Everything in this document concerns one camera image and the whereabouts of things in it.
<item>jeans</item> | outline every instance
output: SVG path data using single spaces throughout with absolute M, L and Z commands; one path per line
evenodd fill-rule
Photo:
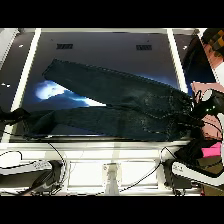
M 56 59 L 43 75 L 106 106 L 31 112 L 24 120 L 26 137 L 47 135 L 57 124 L 145 141 L 174 141 L 187 134 L 187 126 L 178 123 L 182 115 L 189 114 L 192 100 L 169 85 Z

